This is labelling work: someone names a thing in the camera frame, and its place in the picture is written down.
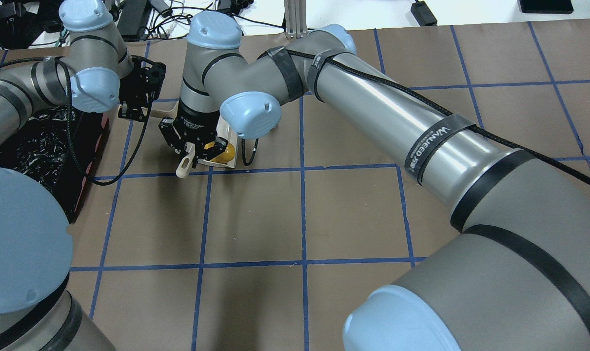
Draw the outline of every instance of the black bracket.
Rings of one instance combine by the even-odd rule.
[[[152,107],[152,102],[161,94],[165,80],[165,65],[152,62],[141,56],[132,56],[133,69],[119,85],[118,117],[138,122],[147,122],[148,117],[143,114],[143,108]]]

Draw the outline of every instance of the cable connector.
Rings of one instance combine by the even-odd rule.
[[[438,20],[424,1],[413,2],[410,12],[413,13],[414,18],[421,27],[435,26],[438,23]]]

